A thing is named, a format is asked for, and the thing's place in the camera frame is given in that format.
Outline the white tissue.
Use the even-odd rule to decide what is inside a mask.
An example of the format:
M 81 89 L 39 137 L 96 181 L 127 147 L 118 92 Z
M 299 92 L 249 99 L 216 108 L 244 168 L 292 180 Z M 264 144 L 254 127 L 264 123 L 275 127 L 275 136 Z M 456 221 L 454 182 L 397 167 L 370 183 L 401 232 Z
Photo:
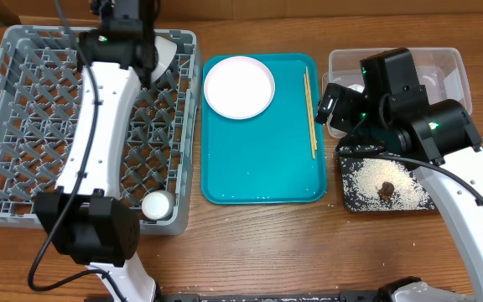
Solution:
M 364 93 L 365 87 L 361 84 L 352 84 L 347 86 L 347 93 L 352 96 L 361 96 Z

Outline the wooden chopstick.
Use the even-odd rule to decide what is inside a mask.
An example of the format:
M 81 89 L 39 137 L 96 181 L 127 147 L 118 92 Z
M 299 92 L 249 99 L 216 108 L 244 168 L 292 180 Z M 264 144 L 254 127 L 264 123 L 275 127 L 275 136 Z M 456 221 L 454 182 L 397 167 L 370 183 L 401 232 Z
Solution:
M 308 84 L 309 84 L 309 92 L 310 92 L 309 99 L 311 100 L 312 126 L 313 126 L 313 130 L 314 130 L 314 146 L 315 146 L 315 153 L 316 153 L 318 145 L 317 145 L 317 139 L 316 139 L 316 133 L 315 133 L 315 126 L 314 126 L 314 110 L 313 110 L 312 91 L 311 91 L 310 80 L 309 80 L 309 68 L 308 68 L 308 66 L 305 66 L 305 73 L 307 74 L 307 80 L 308 80 Z
M 309 84 L 307 80 L 307 74 L 304 74 L 304 90 L 305 90 L 305 101 L 307 107 L 307 115 L 308 115 L 308 125 L 309 125 L 309 137 L 310 137 L 310 145 L 311 145 L 311 155 L 312 159 L 315 159 L 315 146 L 314 146 L 314 130 L 312 126 L 312 114 L 311 114 L 311 100 L 310 92 L 309 92 Z

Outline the large white plate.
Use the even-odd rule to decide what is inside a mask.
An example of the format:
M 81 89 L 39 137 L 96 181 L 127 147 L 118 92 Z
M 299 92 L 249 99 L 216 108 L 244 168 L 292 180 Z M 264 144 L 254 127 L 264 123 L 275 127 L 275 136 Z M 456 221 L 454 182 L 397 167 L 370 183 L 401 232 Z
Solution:
M 232 56 L 213 65 L 204 82 L 205 100 L 219 115 L 245 120 L 263 113 L 275 94 L 272 72 L 248 56 Z

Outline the grey bowl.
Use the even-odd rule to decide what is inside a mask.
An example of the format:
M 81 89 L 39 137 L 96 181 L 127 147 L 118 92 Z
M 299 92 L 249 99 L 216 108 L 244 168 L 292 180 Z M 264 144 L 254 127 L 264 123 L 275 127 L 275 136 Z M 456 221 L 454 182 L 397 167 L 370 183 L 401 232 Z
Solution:
M 161 78 L 174 60 L 177 51 L 175 42 L 161 36 L 155 37 L 155 47 L 157 50 L 157 65 L 151 73 L 151 82 Z

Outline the white cup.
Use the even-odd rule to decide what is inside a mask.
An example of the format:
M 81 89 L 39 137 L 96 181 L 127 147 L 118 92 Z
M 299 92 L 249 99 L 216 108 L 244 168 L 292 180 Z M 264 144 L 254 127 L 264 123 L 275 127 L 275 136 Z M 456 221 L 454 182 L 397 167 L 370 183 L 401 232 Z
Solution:
M 171 216 L 174 211 L 175 198 L 166 190 L 156 190 L 143 197 L 141 208 L 143 214 L 152 221 Z

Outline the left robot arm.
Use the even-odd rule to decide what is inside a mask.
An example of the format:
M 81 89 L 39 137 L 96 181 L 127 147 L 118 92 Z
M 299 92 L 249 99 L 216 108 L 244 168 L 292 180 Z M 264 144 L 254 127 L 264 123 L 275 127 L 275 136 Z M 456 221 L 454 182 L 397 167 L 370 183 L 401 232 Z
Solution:
M 83 77 L 80 113 L 55 190 L 34 198 L 47 238 L 29 269 L 28 286 L 49 291 L 96 275 L 115 301 L 155 301 L 157 284 L 137 254 L 140 221 L 121 200 L 119 171 L 136 98 L 168 69 L 176 45 L 154 34 L 96 29 L 72 40 Z M 34 277 L 49 246 L 86 270 L 37 285 Z

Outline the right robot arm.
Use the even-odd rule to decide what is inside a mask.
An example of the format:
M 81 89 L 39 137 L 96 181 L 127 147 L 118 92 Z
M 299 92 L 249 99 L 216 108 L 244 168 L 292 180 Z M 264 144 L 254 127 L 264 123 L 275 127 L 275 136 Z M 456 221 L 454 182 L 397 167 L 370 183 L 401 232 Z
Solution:
M 345 132 L 336 154 L 401 162 L 413 168 L 444 218 L 470 275 L 471 300 L 483 301 L 483 148 L 468 112 L 455 100 L 428 102 L 424 86 L 330 83 L 317 123 Z

